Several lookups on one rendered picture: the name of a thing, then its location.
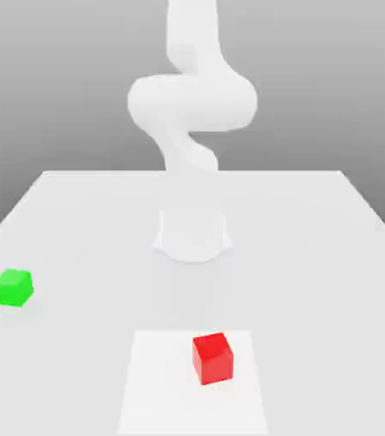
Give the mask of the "small red cube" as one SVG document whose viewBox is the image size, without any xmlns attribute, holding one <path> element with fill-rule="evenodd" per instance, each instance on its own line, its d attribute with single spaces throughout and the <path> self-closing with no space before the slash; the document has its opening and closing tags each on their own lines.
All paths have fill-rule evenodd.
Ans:
<svg viewBox="0 0 385 436">
<path fill-rule="evenodd" d="M 222 332 L 192 339 L 192 364 L 201 385 L 233 378 L 234 357 Z"/>
</svg>

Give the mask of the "small green cube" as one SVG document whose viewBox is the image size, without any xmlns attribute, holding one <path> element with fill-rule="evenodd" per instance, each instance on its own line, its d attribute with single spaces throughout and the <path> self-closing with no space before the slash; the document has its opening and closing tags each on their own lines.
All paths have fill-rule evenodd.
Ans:
<svg viewBox="0 0 385 436">
<path fill-rule="evenodd" d="M 33 293 L 34 286 L 29 271 L 5 269 L 0 274 L 0 305 L 22 307 Z"/>
</svg>

